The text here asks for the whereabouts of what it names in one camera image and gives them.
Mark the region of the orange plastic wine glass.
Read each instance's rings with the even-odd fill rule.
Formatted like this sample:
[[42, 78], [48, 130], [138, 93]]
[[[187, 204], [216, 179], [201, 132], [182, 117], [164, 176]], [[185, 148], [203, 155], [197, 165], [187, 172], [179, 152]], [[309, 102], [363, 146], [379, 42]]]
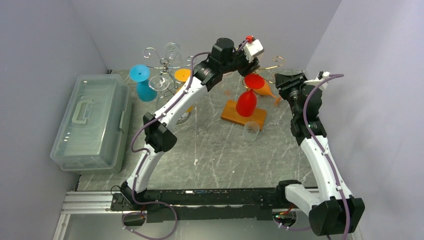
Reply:
[[266, 80], [263, 82], [263, 86], [257, 89], [254, 89], [254, 92], [261, 96], [270, 96], [274, 98], [274, 106], [277, 107], [280, 101], [282, 100], [281, 97], [277, 97], [274, 95], [273, 91], [271, 90], [271, 87], [269, 85], [269, 82]]

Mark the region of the clear patterned wine glass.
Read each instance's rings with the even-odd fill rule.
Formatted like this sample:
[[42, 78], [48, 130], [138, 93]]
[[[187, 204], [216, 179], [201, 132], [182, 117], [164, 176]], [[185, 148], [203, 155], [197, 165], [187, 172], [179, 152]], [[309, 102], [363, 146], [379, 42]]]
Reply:
[[226, 73], [223, 75], [221, 91], [224, 96], [233, 98], [239, 85], [240, 76], [238, 74]]

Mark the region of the red plastic wine glass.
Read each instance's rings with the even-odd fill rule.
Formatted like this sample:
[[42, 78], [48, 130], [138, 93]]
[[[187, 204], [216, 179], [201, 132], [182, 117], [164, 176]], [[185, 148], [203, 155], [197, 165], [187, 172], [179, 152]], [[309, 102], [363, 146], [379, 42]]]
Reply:
[[254, 89], [259, 89], [264, 85], [264, 79], [258, 74], [248, 74], [244, 77], [243, 83], [247, 87], [247, 91], [242, 93], [236, 102], [235, 109], [242, 117], [250, 117], [253, 115], [257, 106], [257, 97]]

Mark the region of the yellow plastic wine glass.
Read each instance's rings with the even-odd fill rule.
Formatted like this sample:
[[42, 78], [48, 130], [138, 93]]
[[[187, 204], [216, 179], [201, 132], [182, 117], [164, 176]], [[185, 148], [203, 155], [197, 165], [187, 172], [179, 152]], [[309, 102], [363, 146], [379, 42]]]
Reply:
[[179, 92], [189, 79], [191, 71], [189, 69], [179, 69], [174, 73], [175, 79], [180, 83], [176, 92]]

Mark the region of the clear plain wine glass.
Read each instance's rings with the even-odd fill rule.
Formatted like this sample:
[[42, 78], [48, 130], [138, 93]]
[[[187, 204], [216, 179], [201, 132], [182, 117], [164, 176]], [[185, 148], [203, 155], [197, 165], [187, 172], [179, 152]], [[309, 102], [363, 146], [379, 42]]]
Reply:
[[149, 80], [148, 84], [157, 93], [156, 109], [158, 110], [167, 102], [165, 93], [170, 85], [170, 79], [167, 76], [155, 75]]

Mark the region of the blue plastic wine glass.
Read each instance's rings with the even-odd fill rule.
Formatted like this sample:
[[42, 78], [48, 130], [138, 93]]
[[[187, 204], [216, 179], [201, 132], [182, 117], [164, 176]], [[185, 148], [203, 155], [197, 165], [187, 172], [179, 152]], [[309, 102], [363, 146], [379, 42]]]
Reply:
[[129, 77], [136, 82], [136, 93], [143, 102], [151, 102], [157, 97], [157, 92], [150, 88], [150, 69], [143, 64], [133, 66], [129, 71]]

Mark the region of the clear plastic storage box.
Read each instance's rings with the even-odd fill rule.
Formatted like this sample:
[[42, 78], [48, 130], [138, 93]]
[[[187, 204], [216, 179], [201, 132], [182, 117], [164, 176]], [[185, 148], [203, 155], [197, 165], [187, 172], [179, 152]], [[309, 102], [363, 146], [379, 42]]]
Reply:
[[131, 108], [130, 88], [120, 75], [79, 76], [50, 158], [66, 172], [120, 172]]

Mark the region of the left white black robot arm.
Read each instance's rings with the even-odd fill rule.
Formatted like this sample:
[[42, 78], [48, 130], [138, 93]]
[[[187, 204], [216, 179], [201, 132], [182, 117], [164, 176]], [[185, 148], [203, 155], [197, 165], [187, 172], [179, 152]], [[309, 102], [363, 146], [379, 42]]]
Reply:
[[245, 77], [257, 70], [259, 56], [264, 47], [259, 39], [247, 36], [235, 47], [226, 37], [216, 40], [211, 51], [195, 54], [190, 63], [190, 76], [164, 106], [154, 113], [146, 112], [143, 126], [130, 143], [133, 153], [141, 153], [130, 177], [122, 183], [121, 194], [124, 204], [131, 210], [139, 209], [144, 203], [144, 192], [149, 179], [164, 153], [177, 143], [174, 128], [183, 114], [223, 80], [227, 73], [238, 72]]

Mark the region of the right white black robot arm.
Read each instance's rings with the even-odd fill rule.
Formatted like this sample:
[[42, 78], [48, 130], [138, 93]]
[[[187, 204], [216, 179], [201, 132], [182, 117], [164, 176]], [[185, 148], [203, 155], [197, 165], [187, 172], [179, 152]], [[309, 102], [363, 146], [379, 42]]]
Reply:
[[291, 110], [291, 133], [307, 157], [318, 189], [317, 193], [312, 193], [298, 180], [282, 180], [276, 187], [275, 200], [282, 208], [293, 204], [305, 213], [316, 236], [341, 235], [346, 240], [355, 232], [365, 203], [353, 196], [343, 180], [319, 118], [328, 82], [342, 77], [341, 73], [328, 71], [319, 72], [314, 79], [307, 79], [304, 73], [274, 75], [275, 87]]

